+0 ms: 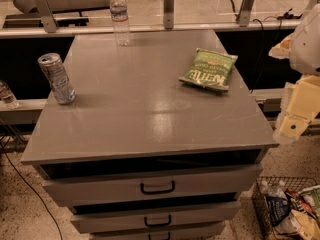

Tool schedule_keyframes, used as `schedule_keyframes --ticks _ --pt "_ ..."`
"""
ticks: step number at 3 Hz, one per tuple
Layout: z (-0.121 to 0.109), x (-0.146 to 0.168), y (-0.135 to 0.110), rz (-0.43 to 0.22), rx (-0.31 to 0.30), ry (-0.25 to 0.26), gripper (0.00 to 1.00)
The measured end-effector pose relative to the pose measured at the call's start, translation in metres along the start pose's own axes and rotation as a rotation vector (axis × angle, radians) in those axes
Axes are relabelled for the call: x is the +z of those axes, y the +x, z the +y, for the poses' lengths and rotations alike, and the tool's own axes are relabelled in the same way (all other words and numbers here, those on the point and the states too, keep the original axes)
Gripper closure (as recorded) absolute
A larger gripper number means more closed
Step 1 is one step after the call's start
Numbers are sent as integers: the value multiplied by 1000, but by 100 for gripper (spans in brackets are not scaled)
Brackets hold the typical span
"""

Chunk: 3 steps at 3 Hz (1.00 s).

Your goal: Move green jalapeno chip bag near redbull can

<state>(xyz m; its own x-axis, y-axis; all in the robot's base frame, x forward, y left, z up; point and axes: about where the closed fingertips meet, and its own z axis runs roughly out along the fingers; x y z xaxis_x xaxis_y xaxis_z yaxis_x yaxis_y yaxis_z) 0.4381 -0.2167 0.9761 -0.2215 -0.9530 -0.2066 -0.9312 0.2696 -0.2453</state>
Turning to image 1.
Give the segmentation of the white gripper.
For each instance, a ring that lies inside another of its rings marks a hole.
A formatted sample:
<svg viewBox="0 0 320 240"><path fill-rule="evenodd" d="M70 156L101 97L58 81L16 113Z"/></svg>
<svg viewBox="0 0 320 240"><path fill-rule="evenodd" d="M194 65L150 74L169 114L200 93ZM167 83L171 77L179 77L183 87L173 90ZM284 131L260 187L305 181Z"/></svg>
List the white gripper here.
<svg viewBox="0 0 320 240"><path fill-rule="evenodd" d="M285 85L281 111L273 139L281 145L299 139L320 113L320 4L303 18L293 34L273 46L269 56L290 60L291 68L303 75L295 84Z"/></svg>

